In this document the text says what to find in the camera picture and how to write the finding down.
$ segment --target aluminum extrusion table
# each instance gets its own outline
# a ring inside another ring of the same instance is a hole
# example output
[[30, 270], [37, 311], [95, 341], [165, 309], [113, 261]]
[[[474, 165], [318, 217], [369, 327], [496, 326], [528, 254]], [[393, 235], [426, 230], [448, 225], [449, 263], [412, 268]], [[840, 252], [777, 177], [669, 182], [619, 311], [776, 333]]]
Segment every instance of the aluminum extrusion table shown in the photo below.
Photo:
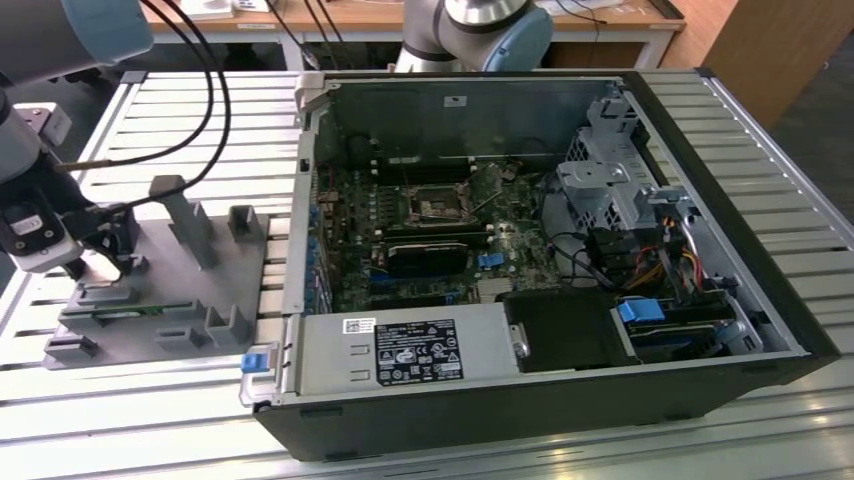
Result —
[[[228, 74], [236, 113], [230, 144], [208, 179], [188, 191], [209, 215], [224, 213], [232, 203], [250, 203], [274, 216], [258, 341], [274, 338], [280, 328], [298, 134], [292, 126], [296, 75]], [[41, 349], [71, 284], [58, 273], [17, 273], [0, 300], [0, 476], [420, 480], [849, 474], [854, 232], [715, 79], [692, 71], [649, 71], [644, 77], [836, 342], [844, 354], [836, 363], [791, 385], [749, 393], [697, 420], [298, 463], [240, 406], [238, 356], [41, 369]], [[197, 125], [204, 101], [198, 73], [150, 74], [141, 84], [122, 84], [81, 161], [107, 151], [126, 158], [170, 146]], [[221, 115], [221, 105], [216, 112]], [[155, 174], [194, 175], [220, 126], [221, 116], [192, 147], [162, 159], [86, 173], [81, 182], [89, 198], [130, 200], [146, 192]], [[663, 171], [677, 180], [667, 165]], [[142, 218], [163, 215], [158, 206], [137, 212]]]

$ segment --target motherboard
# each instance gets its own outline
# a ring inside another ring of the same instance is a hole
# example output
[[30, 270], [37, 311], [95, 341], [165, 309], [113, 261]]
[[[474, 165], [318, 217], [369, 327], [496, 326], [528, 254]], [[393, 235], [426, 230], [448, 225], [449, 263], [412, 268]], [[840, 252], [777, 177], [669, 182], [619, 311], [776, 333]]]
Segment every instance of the motherboard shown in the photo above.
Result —
[[334, 312], [488, 303], [560, 284], [537, 219], [542, 174], [513, 158], [430, 165], [318, 169]]

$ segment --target yellow wire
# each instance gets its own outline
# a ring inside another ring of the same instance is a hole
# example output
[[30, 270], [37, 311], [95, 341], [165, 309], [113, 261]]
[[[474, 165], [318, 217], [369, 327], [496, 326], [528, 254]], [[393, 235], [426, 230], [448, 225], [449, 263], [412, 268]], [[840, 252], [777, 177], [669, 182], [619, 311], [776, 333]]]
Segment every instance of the yellow wire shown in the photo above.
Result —
[[683, 253], [681, 256], [691, 261], [691, 266], [693, 267], [693, 273], [696, 274], [696, 258], [689, 253]]
[[652, 278], [655, 278], [655, 276], [661, 272], [661, 264], [659, 263], [657, 265], [655, 265], [655, 267], [652, 268], [652, 270], [649, 270], [648, 272], [645, 272], [640, 278], [637, 278], [633, 282], [631, 282], [631, 285], [628, 285], [628, 287], [625, 287], [627, 290], [631, 290], [632, 288], [635, 288], [639, 285], [643, 285], [645, 282], [648, 282], [649, 280], [652, 280]]

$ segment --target cable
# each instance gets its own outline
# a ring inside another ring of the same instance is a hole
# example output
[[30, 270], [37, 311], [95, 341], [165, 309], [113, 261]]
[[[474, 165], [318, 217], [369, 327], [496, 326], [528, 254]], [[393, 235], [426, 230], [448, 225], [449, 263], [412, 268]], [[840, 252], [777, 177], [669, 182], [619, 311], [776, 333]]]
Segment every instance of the cable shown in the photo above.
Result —
[[322, 25], [320, 25], [320, 20], [317, 19], [314, 9], [310, 7], [310, 0], [302, 0], [302, 3], [305, 4], [305, 8], [308, 9], [308, 14], [314, 21], [317, 30], [320, 31], [320, 37], [322, 37], [322, 45], [325, 46], [325, 51], [328, 52], [329, 58], [332, 59], [332, 67], [334, 67], [334, 70], [340, 70], [340, 67], [337, 66], [337, 58], [334, 58], [334, 53], [332, 52], [332, 44], [329, 43], [329, 39], [325, 36], [325, 30], [322, 30]]
[[576, 265], [577, 267], [580, 267], [581, 270], [584, 270], [586, 273], [589, 273], [589, 275], [592, 276], [592, 278], [596, 280], [596, 282], [598, 282], [598, 285], [601, 285], [601, 287], [606, 290], [615, 291], [615, 292], [624, 292], [625, 290], [621, 287], [617, 287], [613, 282], [610, 282], [610, 280], [608, 280], [608, 278], [604, 276], [604, 274], [596, 270], [589, 264], [581, 262], [576, 256], [569, 255], [565, 250], [562, 250], [557, 245], [554, 245], [553, 243], [550, 244], [552, 248], [554, 249], [554, 252], [562, 257], [565, 258], [569, 262], [572, 262], [572, 265]]
[[332, 27], [332, 31], [334, 32], [334, 36], [337, 37], [337, 43], [341, 45], [341, 49], [344, 50], [344, 56], [346, 57], [346, 65], [349, 66], [349, 69], [353, 70], [356, 68], [356, 64], [353, 63], [352, 58], [349, 57], [349, 50], [344, 45], [344, 37], [341, 37], [341, 32], [337, 30], [337, 26], [334, 25], [334, 20], [332, 20], [332, 16], [329, 15], [328, 10], [325, 9], [325, 1], [326, 0], [317, 0], [317, 6], [322, 11], [322, 16], [325, 17], [325, 21], [329, 22], [329, 26]]
[[576, 266], [577, 266], [577, 255], [581, 253], [586, 253], [586, 249], [585, 248], [578, 248], [574, 253], [572, 254], [572, 260], [569, 260], [572, 262], [572, 273], [569, 275], [564, 275], [560, 277], [560, 280], [568, 280], [569, 283], [566, 285], [566, 287], [570, 288], [597, 288], [597, 285], [593, 287], [576, 287], [574, 284], [574, 280], [577, 280], [578, 278], [582, 278], [585, 280], [594, 280], [593, 277], [584, 277], [577, 275], [577, 271], [576, 271]]
[[664, 271], [664, 267], [661, 266], [661, 264], [656, 264], [648, 272], [645, 272], [643, 275], [640, 275], [640, 277], [635, 280], [631, 281], [631, 283], [625, 286], [625, 290], [633, 290], [636, 287], [639, 287], [640, 285], [643, 285], [644, 283], [649, 282], [651, 280], [653, 280], [660, 273]]
[[[150, 0], [141, 0], [141, 2], [154, 13], [159, 12], [159, 14], [162, 14], [159, 9], [150, 3]], [[210, 160], [208, 160], [208, 163], [201, 169], [201, 172], [198, 172], [198, 175], [196, 175], [196, 177], [192, 180], [189, 180], [179, 187], [170, 188], [169, 190], [165, 190], [163, 192], [159, 192], [155, 195], [149, 195], [147, 197], [139, 198], [138, 200], [134, 200], [130, 203], [125, 203], [123, 205], [118, 205], [117, 207], [113, 207], [105, 210], [102, 213], [103, 217], [109, 217], [117, 213], [126, 212], [134, 207], [138, 207], [139, 205], [143, 205], [150, 202], [155, 202], [174, 194], [183, 192], [188, 188], [193, 187], [201, 180], [204, 180], [204, 177], [206, 177], [208, 173], [213, 169], [213, 166], [216, 165], [218, 158], [222, 156], [222, 150], [225, 150], [225, 145], [228, 144], [228, 136], [230, 134], [230, 92], [228, 91], [228, 82], [225, 81], [225, 72], [222, 71], [222, 66], [216, 62], [216, 57], [213, 55], [213, 49], [210, 48], [210, 44], [208, 43], [208, 40], [201, 34], [201, 32], [198, 31], [198, 27], [196, 27], [196, 24], [193, 23], [192, 19], [186, 16], [186, 14], [182, 12], [179, 7], [174, 4], [173, 0], [162, 0], [162, 2], [167, 5], [167, 7], [174, 12], [174, 14], [179, 17], [181, 21], [186, 24], [186, 27], [189, 28], [192, 33], [196, 35], [196, 38], [198, 39], [198, 43], [201, 44], [201, 48], [208, 54], [210, 62], [216, 67], [216, 76], [218, 77], [220, 88], [222, 90], [222, 104], [225, 108], [224, 118], [222, 118], [222, 136], [220, 138], [218, 145], [216, 146], [213, 155], [210, 156]]]
[[213, 116], [213, 77], [210, 76], [210, 68], [208, 66], [208, 62], [205, 61], [204, 56], [201, 55], [201, 52], [193, 45], [192, 41], [189, 40], [189, 38], [186, 37], [181, 29], [177, 27], [171, 19], [155, 7], [150, 7], [150, 2], [142, 1], [142, 3], [145, 4], [145, 6], [147, 6], [147, 8], [150, 8], [154, 15], [159, 17], [162, 22], [171, 29], [177, 37], [181, 39], [181, 41], [186, 44], [186, 46], [192, 50], [194, 57], [201, 62], [201, 68], [204, 69], [204, 79], [206, 81], [206, 87], [208, 87], [208, 106], [206, 106], [206, 110], [204, 111], [204, 117], [201, 118], [201, 123], [198, 124], [198, 126], [196, 127], [196, 129], [189, 134], [189, 136], [183, 139], [182, 142], [166, 148], [161, 152], [151, 153], [149, 155], [142, 155], [141, 157], [127, 158], [125, 160], [98, 160], [93, 162], [57, 164], [54, 166], [55, 170], [59, 170], [63, 172], [73, 172], [79, 170], [93, 170], [95, 168], [119, 167], [125, 165], [134, 165], [137, 163], [146, 162], [147, 160], [165, 157], [166, 155], [170, 155], [171, 153], [177, 152], [183, 147], [186, 147], [186, 145], [189, 145], [193, 142], [193, 140], [198, 138], [198, 135], [201, 135], [201, 132], [206, 128], [208, 123], [210, 121], [210, 117]]
[[635, 275], [640, 273], [640, 262], [643, 261], [643, 255], [652, 250], [655, 250], [655, 247], [644, 247], [640, 249], [640, 253], [637, 253], [637, 256], [635, 257]]
[[688, 259], [692, 266], [693, 273], [693, 284], [696, 285], [696, 289], [703, 291], [703, 264], [699, 261], [699, 257], [691, 253], [691, 251], [685, 248], [681, 250], [681, 256]]
[[310, 64], [313, 66], [313, 63], [312, 63], [313, 55], [310, 54], [310, 51], [308, 50], [305, 45], [302, 45], [298, 42], [298, 40], [296, 40], [296, 35], [293, 35], [293, 31], [288, 27], [288, 24], [284, 23], [284, 19], [281, 18], [281, 15], [278, 15], [278, 11], [276, 10], [276, 7], [273, 6], [272, 2], [269, 0], [264, 0], [264, 3], [269, 7], [269, 11], [272, 12], [273, 16], [276, 17], [276, 20], [278, 21], [278, 25], [281, 25], [281, 29], [284, 30], [284, 33], [288, 34], [288, 37], [290, 37], [290, 40], [293, 41], [293, 43], [298, 47], [298, 51], [302, 52], [302, 58], [305, 59], [305, 62], [308, 62], [308, 64]]
[[558, 232], [548, 237], [548, 241], [550, 242], [554, 238], [561, 237], [564, 235], [568, 235], [574, 240], [580, 240], [581, 242], [586, 240], [586, 235], [584, 235], [581, 232]]
[[592, 22], [592, 27], [596, 29], [596, 36], [592, 39], [592, 45], [589, 46], [589, 54], [586, 55], [586, 68], [592, 68], [592, 53], [596, 48], [596, 44], [598, 43], [598, 34], [600, 34], [598, 25], [606, 25], [608, 22], [605, 22], [604, 20], [598, 20], [596, 18], [596, 12], [586, 5], [578, 3], [577, 0], [569, 0], [569, 1], [589, 12], [589, 17], [584, 17], [582, 15], [578, 15], [577, 13], [570, 12], [569, 9], [565, 8], [565, 6], [562, 6], [562, 1], [556, 0], [557, 5], [560, 6], [560, 9], [574, 18], [580, 18], [581, 20], [586, 20], [588, 22]]

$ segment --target wooden cabinet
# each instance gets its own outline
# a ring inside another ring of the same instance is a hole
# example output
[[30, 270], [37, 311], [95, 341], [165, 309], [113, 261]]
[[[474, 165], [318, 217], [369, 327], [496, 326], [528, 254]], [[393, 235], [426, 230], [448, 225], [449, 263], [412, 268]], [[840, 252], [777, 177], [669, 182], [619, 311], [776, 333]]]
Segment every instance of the wooden cabinet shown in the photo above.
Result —
[[854, 28], [854, 0], [671, 0], [687, 26], [661, 67], [711, 68], [769, 128]]

